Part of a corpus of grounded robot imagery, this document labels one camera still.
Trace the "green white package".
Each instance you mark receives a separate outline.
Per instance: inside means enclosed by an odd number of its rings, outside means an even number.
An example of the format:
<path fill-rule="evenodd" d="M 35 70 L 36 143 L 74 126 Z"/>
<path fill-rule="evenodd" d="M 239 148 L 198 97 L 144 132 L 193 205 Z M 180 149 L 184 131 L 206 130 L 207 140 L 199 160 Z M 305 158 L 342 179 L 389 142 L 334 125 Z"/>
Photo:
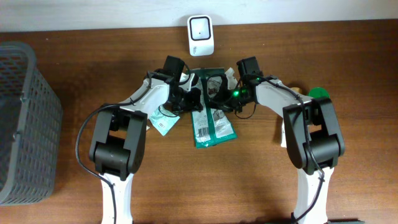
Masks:
<path fill-rule="evenodd" d="M 192 72 L 199 77 L 194 89 L 201 91 L 201 111 L 192 111 L 193 136 L 197 149 L 215 146 L 237 138 L 233 125 L 222 110 L 210 107 L 209 97 L 214 97 L 220 90 L 221 77 L 211 75 L 224 74 L 223 68 L 196 68 Z"/>

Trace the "white tube with tan cap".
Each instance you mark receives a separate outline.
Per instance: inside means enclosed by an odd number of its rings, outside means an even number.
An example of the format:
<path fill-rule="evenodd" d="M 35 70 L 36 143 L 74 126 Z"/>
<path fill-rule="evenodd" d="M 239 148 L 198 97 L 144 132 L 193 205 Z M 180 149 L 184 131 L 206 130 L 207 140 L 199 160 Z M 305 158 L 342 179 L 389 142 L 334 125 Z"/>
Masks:
<path fill-rule="evenodd" d="M 294 92 L 298 93 L 298 94 L 302 94 L 303 90 L 299 87 L 292 87 L 291 90 L 293 90 Z"/>

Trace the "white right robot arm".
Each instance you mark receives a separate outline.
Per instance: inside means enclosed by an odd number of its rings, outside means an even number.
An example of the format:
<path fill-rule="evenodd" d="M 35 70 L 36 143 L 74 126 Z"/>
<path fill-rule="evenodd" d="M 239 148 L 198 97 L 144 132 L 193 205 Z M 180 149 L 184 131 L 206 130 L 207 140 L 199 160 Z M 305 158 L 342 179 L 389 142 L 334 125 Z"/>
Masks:
<path fill-rule="evenodd" d="M 222 75 L 221 86 L 209 96 L 215 108 L 241 111 L 248 103 L 265 106 L 282 117 L 287 154 L 297 168 L 297 203 L 292 223 L 328 223 L 328 186 L 340 156 L 342 137 L 333 103 L 328 97 L 313 98 L 285 86 L 277 77 L 261 71 L 240 73 L 230 90 Z"/>

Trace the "green lid jar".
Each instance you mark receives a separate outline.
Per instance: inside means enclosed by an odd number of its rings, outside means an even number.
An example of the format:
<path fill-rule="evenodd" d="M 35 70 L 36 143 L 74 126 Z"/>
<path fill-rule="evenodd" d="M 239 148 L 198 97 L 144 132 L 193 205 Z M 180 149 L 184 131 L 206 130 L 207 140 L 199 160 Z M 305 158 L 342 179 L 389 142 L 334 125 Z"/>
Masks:
<path fill-rule="evenodd" d="M 323 97 L 329 98 L 330 97 L 328 91 L 322 87 L 312 88 L 308 92 L 308 96 L 311 96 L 312 98 L 323 98 Z"/>

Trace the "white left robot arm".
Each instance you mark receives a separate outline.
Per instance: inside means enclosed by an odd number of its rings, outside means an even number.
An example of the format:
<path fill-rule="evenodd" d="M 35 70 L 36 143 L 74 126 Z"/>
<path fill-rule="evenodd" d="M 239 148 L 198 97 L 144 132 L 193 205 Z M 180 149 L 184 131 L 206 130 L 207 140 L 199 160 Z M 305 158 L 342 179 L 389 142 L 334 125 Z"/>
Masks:
<path fill-rule="evenodd" d="M 148 72 L 142 85 L 127 99 L 97 111 L 89 158 L 103 191 L 102 223 L 133 223 L 132 180 L 141 166 L 147 122 L 165 103 L 182 104 L 196 93 L 198 75 Z"/>

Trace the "mint green small packet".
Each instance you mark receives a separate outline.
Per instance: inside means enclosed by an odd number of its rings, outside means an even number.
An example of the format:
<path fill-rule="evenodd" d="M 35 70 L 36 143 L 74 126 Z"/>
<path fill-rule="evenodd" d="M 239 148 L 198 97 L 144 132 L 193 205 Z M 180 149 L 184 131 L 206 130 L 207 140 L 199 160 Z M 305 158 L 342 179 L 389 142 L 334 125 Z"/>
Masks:
<path fill-rule="evenodd" d="M 163 106 L 159 106 L 149 117 L 153 127 L 165 136 L 180 119 L 179 115 L 173 114 Z"/>

